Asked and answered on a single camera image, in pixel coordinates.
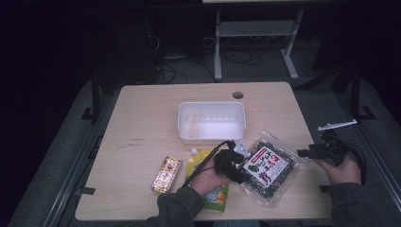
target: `hand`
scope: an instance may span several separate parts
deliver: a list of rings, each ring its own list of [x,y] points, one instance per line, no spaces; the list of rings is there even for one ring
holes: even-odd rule
[[[204,196],[209,192],[213,192],[219,187],[231,182],[229,178],[217,175],[215,169],[213,168],[214,165],[215,159],[212,158],[203,168],[207,170],[201,172],[191,182],[191,187],[194,188],[201,196]]]
[[[346,154],[341,165],[335,167],[325,160],[314,160],[326,172],[331,184],[358,183],[360,184],[360,169],[357,163]]]

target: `snack bag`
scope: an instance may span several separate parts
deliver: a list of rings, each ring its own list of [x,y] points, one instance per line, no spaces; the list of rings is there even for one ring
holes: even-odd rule
[[[192,172],[198,167],[198,165],[207,157],[207,155],[211,151],[211,149],[203,149],[188,160],[188,165],[186,166],[185,172],[186,179],[192,174]],[[224,212],[227,204],[228,191],[229,185],[225,184],[214,192],[205,195],[203,197],[204,208]]]
[[[247,179],[242,186],[248,195],[265,206],[275,206],[303,162],[294,148],[261,131],[249,147],[250,157],[239,166]]]

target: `white tray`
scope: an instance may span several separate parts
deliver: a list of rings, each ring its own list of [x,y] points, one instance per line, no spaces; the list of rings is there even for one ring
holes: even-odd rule
[[[239,140],[245,129],[244,107],[240,102],[183,102],[180,105],[178,131],[187,145]]]

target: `metal frame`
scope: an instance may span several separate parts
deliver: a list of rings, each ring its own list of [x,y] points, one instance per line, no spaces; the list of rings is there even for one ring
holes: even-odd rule
[[[281,50],[289,76],[298,79],[298,73],[290,57],[295,38],[301,24],[304,9],[298,9],[295,20],[286,21],[250,21],[250,22],[221,22],[220,11],[216,15],[216,46],[215,46],[215,80],[222,80],[220,61],[220,37],[238,36],[289,36],[288,45]]]

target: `seaweed snack package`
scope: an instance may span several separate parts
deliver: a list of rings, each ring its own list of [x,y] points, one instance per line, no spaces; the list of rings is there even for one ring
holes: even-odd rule
[[[297,173],[303,160],[290,145],[261,131],[249,147],[250,157],[238,167],[247,178],[240,185],[246,193],[265,206],[276,206]]]

